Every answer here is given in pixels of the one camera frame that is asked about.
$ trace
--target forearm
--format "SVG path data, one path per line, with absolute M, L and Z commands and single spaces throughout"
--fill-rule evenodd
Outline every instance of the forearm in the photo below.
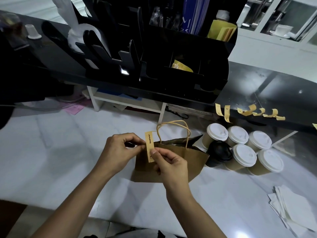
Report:
M 192 194 L 170 196 L 169 204 L 188 238 L 226 238 Z
M 99 193 L 112 177 L 92 171 L 32 238 L 77 238 Z

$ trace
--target hand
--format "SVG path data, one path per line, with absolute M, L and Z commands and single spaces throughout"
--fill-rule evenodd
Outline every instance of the hand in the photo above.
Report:
M 154 169 L 162 177 L 167 200 L 191 196 L 187 161 L 165 148 L 151 149 L 150 154 L 156 162 Z
M 136 144 L 137 147 L 128 149 L 125 142 Z M 113 135 L 107 138 L 105 147 L 97 161 L 94 170 L 100 174 L 114 176 L 123 170 L 134 156 L 145 148 L 145 141 L 134 133 Z

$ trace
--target white marble surface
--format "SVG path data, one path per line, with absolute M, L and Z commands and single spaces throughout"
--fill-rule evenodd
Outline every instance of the white marble surface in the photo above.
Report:
M 15 110 L 0 130 L 0 199 L 56 209 L 92 169 L 107 137 L 125 132 L 143 137 L 144 132 L 155 130 L 157 119 L 153 114 L 120 112 L 110 104 L 100 112 L 91 106 L 75 116 L 64 110 Z M 177 119 L 165 113 L 163 121 Z M 192 136 L 197 136 L 208 121 L 191 117 L 188 125 Z M 161 129 L 163 140 L 185 134 L 178 126 Z M 205 167 L 190 188 L 228 238 L 293 237 L 268 205 L 267 194 L 274 185 L 284 184 L 305 196 L 317 216 L 317 165 L 310 162 L 309 171 L 300 159 L 282 159 L 285 170 L 281 174 L 262 177 Z M 162 184 L 129 181 L 134 162 L 109 181 L 90 216 L 185 236 Z M 303 237 L 316 234 L 307 232 Z

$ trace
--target brown paper bag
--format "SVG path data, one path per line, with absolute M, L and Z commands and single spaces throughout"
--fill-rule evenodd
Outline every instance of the brown paper bag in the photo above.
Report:
M 184 127 L 183 125 L 174 123 L 174 122 L 179 122 L 179 121 L 184 122 L 186 127 Z M 180 139 L 162 141 L 161 137 L 159 135 L 159 128 L 165 124 L 168 124 L 168 123 L 180 125 L 180 126 L 186 128 L 187 129 L 187 137 L 180 138 Z M 172 122 L 158 124 L 156 130 L 157 130 L 157 134 L 158 134 L 160 141 L 154 142 L 154 147 L 169 149 L 172 152 L 183 157 L 185 160 L 187 160 L 188 181 L 191 181 L 196 176 L 198 176 L 200 174 L 201 170 L 203 169 L 204 164 L 208 160 L 208 157 L 209 157 L 208 154 L 206 154 L 206 153 L 202 152 L 200 149 L 192 146 L 194 144 L 194 142 L 196 142 L 201 136 L 189 138 L 191 132 L 188 129 L 186 122 L 183 120 L 176 120 L 176 121 L 172 121 Z M 136 157 L 135 170 L 133 171 L 133 174 L 131 176 L 131 180 L 134 182 L 161 183 L 162 182 L 161 177 L 154 170 L 154 165 L 155 165 L 155 162 L 149 163 L 148 157 L 147 157 L 147 152 L 146 152 L 146 150 L 143 150 Z

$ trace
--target napkin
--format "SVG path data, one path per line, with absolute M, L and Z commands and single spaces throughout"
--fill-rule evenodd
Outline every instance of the napkin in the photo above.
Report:
M 307 229 L 317 231 L 317 223 L 307 199 L 293 193 L 285 185 L 275 186 L 275 193 L 268 194 L 269 205 L 281 218 L 286 228 L 296 237 L 301 237 Z

